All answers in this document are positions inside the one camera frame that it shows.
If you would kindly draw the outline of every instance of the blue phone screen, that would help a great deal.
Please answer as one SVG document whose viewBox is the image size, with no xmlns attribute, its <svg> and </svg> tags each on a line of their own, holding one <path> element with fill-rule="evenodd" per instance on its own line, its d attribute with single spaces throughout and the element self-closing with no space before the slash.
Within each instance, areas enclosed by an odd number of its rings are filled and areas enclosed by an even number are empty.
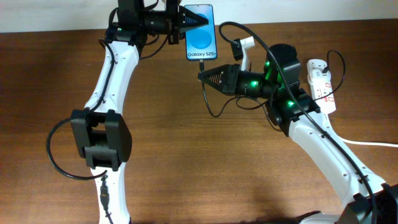
<svg viewBox="0 0 398 224">
<path fill-rule="evenodd" d="M 187 59 L 216 59 L 217 44 L 214 27 L 213 6 L 209 4 L 187 5 L 185 8 L 209 20 L 208 25 L 186 32 L 185 42 L 187 46 Z"/>
</svg>

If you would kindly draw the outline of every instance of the wood grain tabletop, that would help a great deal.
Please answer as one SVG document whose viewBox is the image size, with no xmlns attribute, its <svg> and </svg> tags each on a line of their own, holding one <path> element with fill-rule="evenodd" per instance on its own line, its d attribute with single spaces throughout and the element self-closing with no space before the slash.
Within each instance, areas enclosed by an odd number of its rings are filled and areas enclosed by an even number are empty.
<svg viewBox="0 0 398 224">
<path fill-rule="evenodd" d="M 398 20 L 248 27 L 270 46 L 296 47 L 307 91 L 307 61 L 340 51 L 347 74 L 330 115 L 334 130 L 350 140 L 398 142 Z M 248 36 L 225 28 L 233 39 Z M 97 42 L 103 35 L 104 30 L 0 34 L 0 223 L 98 223 L 94 182 L 60 175 L 46 155 L 45 138 L 92 94 L 104 60 Z M 235 63 L 230 44 L 219 35 L 217 41 L 218 59 L 206 68 Z M 262 71 L 264 49 L 257 44 L 248 54 L 252 69 Z M 332 56 L 334 87 L 340 63 Z M 185 58 L 183 40 L 139 62 L 133 73 L 123 116 L 133 137 L 125 183 L 134 222 L 239 223 L 342 212 L 311 158 L 271 129 L 262 110 L 231 103 L 212 118 L 198 71 L 198 62 Z M 211 107 L 220 110 L 228 97 L 207 90 Z M 388 183 L 398 183 L 398 149 L 348 146 Z M 70 125 L 54 136 L 52 149 L 65 170 L 90 175 Z"/>
</svg>

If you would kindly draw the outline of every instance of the white wall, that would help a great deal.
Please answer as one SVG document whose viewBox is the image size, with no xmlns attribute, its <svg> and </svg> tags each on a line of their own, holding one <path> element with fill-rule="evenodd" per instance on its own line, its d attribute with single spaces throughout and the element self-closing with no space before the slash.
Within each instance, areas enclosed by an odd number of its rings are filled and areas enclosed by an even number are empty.
<svg viewBox="0 0 398 224">
<path fill-rule="evenodd" d="M 146 5 L 155 0 L 145 0 Z M 215 22 L 335 21 L 398 17 L 398 0 L 183 0 L 214 7 Z M 104 29 L 117 0 L 0 0 L 0 32 Z M 156 9 L 163 9 L 159 3 Z"/>
</svg>

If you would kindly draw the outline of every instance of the brown wooden surface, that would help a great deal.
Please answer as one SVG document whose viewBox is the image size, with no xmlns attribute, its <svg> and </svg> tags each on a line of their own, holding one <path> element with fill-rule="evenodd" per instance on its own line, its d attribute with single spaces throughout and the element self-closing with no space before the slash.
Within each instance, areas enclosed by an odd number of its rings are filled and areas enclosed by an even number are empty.
<svg viewBox="0 0 398 224">
<path fill-rule="evenodd" d="M 335 95 L 334 129 L 353 140 L 398 141 L 398 20 L 249 27 L 268 45 L 296 46 L 306 90 L 306 62 L 339 50 L 348 70 Z M 0 223 L 98 223 L 94 182 L 56 172 L 45 153 L 45 138 L 94 90 L 104 57 L 97 38 L 103 33 L 0 35 Z M 226 35 L 247 37 L 234 28 L 227 28 Z M 217 38 L 218 59 L 206 68 L 235 63 L 229 44 Z M 261 71 L 264 50 L 257 44 L 249 55 L 253 70 Z M 337 57 L 331 66 L 337 86 Z M 340 213 L 340 201 L 323 174 L 298 145 L 269 127 L 261 110 L 231 104 L 218 119 L 208 114 L 198 69 L 197 62 L 186 60 L 182 41 L 166 45 L 134 71 L 124 104 L 134 141 L 125 176 L 133 220 L 239 223 L 313 210 Z M 210 88 L 208 97 L 215 111 L 228 98 Z M 349 147 L 388 183 L 398 183 L 396 148 Z M 67 171 L 90 175 L 69 125 L 54 137 L 53 154 Z"/>
</svg>

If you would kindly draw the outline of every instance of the white power strip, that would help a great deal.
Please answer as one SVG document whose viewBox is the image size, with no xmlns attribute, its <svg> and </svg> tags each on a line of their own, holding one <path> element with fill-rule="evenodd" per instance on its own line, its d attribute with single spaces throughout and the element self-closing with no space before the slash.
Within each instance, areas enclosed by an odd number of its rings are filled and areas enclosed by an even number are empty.
<svg viewBox="0 0 398 224">
<path fill-rule="evenodd" d="M 327 63 L 324 60 L 320 59 L 311 59 L 307 63 L 307 70 L 308 70 L 307 77 L 308 77 L 308 82 L 311 86 L 312 98 L 314 100 L 326 96 L 333 91 L 331 88 L 330 71 L 327 71 L 326 73 L 322 72 L 327 66 L 328 66 Z M 330 124 L 328 114 L 336 111 L 335 97 L 333 96 L 333 94 L 331 94 L 327 97 L 317 100 L 316 102 L 318 106 L 321 108 L 321 112 L 325 115 L 326 119 Z M 342 137 L 339 138 L 343 142 L 350 144 L 359 144 L 366 146 L 398 147 L 398 144 L 390 144 L 383 142 L 359 142 L 359 141 L 350 141 Z"/>
</svg>

